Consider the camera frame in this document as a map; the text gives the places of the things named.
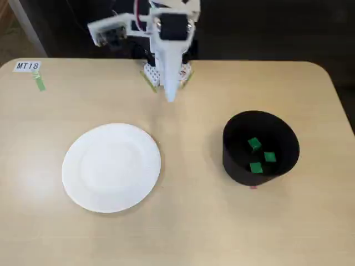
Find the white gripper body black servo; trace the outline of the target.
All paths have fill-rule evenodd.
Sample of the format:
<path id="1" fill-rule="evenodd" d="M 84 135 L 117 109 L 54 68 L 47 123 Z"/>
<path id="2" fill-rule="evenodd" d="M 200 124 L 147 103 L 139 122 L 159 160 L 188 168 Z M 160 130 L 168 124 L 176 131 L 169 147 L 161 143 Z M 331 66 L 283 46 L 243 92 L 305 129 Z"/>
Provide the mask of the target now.
<path id="1" fill-rule="evenodd" d="M 151 8 L 150 38 L 155 51 L 169 48 L 176 53 L 186 53 L 194 38 L 199 15 L 188 9 Z"/>

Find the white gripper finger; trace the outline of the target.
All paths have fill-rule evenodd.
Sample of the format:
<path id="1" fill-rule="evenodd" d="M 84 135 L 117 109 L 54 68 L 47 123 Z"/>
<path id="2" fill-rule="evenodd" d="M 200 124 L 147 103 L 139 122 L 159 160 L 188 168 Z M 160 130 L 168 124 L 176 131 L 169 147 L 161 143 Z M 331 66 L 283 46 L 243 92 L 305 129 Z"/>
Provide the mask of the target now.
<path id="1" fill-rule="evenodd" d="M 181 53 L 155 53 L 156 65 L 160 75 L 160 84 L 164 87 L 168 102 L 173 102 L 180 86 L 179 75 L 182 66 Z"/>

